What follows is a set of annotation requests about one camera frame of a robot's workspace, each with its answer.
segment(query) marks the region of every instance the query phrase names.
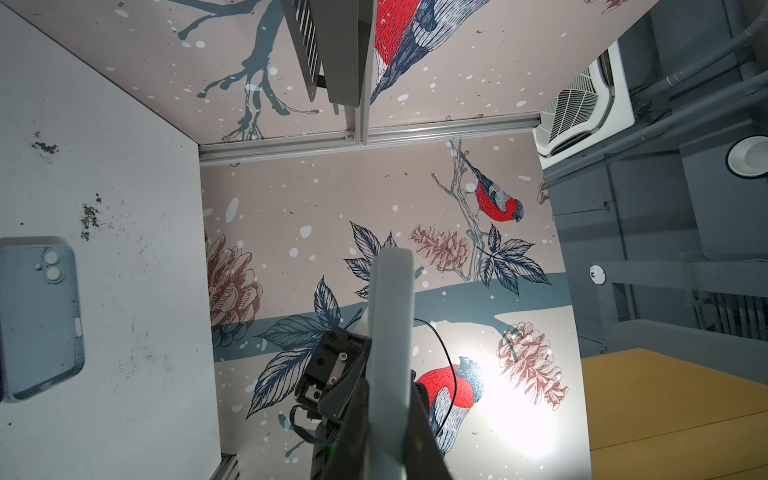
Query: yellow panel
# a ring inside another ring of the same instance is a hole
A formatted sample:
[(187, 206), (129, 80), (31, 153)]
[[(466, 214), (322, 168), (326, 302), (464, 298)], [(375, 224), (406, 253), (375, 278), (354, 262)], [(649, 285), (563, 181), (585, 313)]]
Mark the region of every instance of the yellow panel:
[(768, 406), (768, 386), (647, 350), (584, 359), (582, 368), (592, 449)]
[(593, 450), (592, 475), (595, 480), (702, 480), (743, 472), (768, 465), (766, 432), (768, 412), (762, 412)]
[(722, 477), (711, 478), (709, 480), (765, 480), (768, 478), (768, 465), (762, 467), (750, 468), (743, 472), (732, 473)]

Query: bird illustration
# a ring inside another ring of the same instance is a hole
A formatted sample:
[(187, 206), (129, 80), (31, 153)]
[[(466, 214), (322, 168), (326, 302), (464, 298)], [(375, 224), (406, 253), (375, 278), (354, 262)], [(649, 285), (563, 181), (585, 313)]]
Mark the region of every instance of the bird illustration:
[(432, 427), (432, 433), (437, 433), (443, 419), (448, 415), (445, 425), (435, 438), (438, 449), (444, 456), (456, 443), (458, 429), (461, 428), (464, 417), (470, 408), (480, 401), (485, 391), (480, 365), (465, 356), (460, 356), (458, 360), (458, 365), (453, 366), (456, 371), (457, 392), (450, 414), (448, 410), (454, 392), (451, 367), (432, 370), (418, 380), (424, 384), (429, 394), (429, 425)]
[(379, 0), (373, 46), (379, 78), (371, 103), (488, 1)]
[(510, 197), (502, 188), (490, 178), (482, 174), (480, 170), (469, 163), (462, 155), (462, 159), (472, 169), (478, 179), (475, 195), (478, 198), (480, 210), (484, 211), (491, 220), (506, 222), (510, 220), (520, 221), (523, 218), (523, 204), (520, 200)]

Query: bird's head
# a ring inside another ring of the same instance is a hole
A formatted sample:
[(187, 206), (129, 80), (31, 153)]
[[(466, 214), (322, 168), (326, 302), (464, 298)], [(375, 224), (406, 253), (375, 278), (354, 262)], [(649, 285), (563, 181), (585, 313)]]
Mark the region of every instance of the bird's head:
[(515, 209), (515, 212), (512, 214), (512, 218), (515, 219), (515, 221), (519, 222), (523, 219), (523, 204), (520, 203), (520, 200), (518, 200), (518, 207)]
[(485, 382), (482, 380), (482, 370), (480, 369), (480, 365), (475, 360), (460, 356), (458, 358), (456, 375), (467, 381), (475, 394), (474, 401), (479, 402), (485, 391)]

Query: wallpaper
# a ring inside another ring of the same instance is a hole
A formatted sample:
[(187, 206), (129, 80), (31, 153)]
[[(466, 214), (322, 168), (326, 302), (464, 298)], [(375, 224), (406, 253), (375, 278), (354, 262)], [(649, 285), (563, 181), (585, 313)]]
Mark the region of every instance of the wallpaper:
[[(366, 308), (373, 258), (414, 254), (412, 368), (454, 478), (590, 478), (581, 359), (532, 134), (202, 170), (222, 449), (300, 479), (288, 419), (319, 337)], [(297, 424), (314, 430), (303, 414)]]
[[(3, 1), (200, 144), (348, 128), (280, 0)], [(378, 2), (372, 127), (540, 111), (656, 0)]]

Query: bird's red breast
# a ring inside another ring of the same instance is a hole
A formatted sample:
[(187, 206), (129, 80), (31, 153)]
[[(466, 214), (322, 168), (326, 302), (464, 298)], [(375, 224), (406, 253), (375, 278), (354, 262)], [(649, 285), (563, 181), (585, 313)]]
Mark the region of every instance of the bird's red breast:
[(518, 202), (514, 198), (507, 200), (507, 211), (502, 212), (493, 204), (490, 197), (488, 197), (488, 192), (485, 191), (485, 188), (481, 184), (478, 184), (475, 194), (477, 195), (480, 209), (492, 220), (506, 222), (515, 219), (514, 215), (515, 211), (518, 209)]
[(389, 65), (400, 48), (402, 34), (411, 25), (421, 0), (379, 0), (374, 47)]
[[(448, 393), (453, 398), (453, 373), (451, 367), (446, 366), (444, 369), (432, 370), (427, 372), (419, 378), (418, 382), (423, 383), (427, 388), (429, 394), (429, 405), (435, 402), (435, 397), (441, 389), (448, 389)], [(475, 396), (472, 391), (472, 386), (467, 383), (462, 377), (456, 377), (456, 386), (458, 392), (456, 393), (456, 400), (454, 406), (460, 409), (469, 409), (475, 404)]]

